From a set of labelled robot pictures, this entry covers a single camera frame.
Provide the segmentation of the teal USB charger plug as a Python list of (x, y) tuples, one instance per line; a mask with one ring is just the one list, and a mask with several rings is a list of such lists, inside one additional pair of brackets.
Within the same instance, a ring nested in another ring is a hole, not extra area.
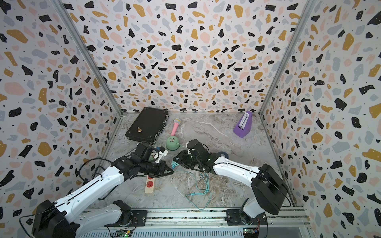
[(176, 168), (179, 164), (177, 162), (172, 161), (171, 163), (172, 169)]

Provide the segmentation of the beige red power strip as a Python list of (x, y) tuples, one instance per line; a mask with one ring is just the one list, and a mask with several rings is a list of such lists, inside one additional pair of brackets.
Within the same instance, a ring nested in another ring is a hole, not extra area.
[(146, 179), (146, 184), (145, 184), (145, 190), (144, 190), (145, 193), (146, 194), (153, 194), (154, 193), (154, 186), (155, 186), (155, 178), (148, 176)]

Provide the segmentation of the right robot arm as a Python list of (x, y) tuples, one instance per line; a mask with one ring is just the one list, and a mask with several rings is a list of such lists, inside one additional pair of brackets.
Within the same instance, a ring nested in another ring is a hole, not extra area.
[(288, 188), (276, 170), (268, 164), (261, 167), (243, 165), (230, 160), (224, 153), (212, 153), (204, 144), (193, 139), (173, 158), (173, 162), (185, 169), (212, 173), (234, 179), (254, 193), (241, 207), (241, 217), (247, 223), (262, 213), (278, 215), (287, 200)]

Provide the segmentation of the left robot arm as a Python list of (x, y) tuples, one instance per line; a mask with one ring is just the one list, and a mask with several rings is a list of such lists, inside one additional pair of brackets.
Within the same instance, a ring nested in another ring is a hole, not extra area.
[(85, 209), (123, 182), (138, 176), (152, 179), (173, 174), (162, 160), (168, 151), (146, 142), (127, 156), (111, 162), (101, 174), (55, 202), (46, 200), (36, 210), (31, 234), (35, 238), (79, 238), (106, 225), (130, 226), (136, 219), (130, 206), (121, 200), (92, 211)]

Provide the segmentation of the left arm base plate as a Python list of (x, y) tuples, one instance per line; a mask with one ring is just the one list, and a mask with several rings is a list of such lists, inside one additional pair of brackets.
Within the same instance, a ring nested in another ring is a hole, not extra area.
[(147, 220), (147, 210), (132, 210), (123, 212), (119, 220), (113, 224), (114, 227), (144, 227)]

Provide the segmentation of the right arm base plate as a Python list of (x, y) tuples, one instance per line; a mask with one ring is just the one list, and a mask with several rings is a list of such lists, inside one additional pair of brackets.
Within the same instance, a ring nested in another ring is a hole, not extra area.
[(267, 225), (265, 213), (256, 218), (250, 218), (242, 209), (227, 209), (225, 221), (229, 226), (257, 226)]

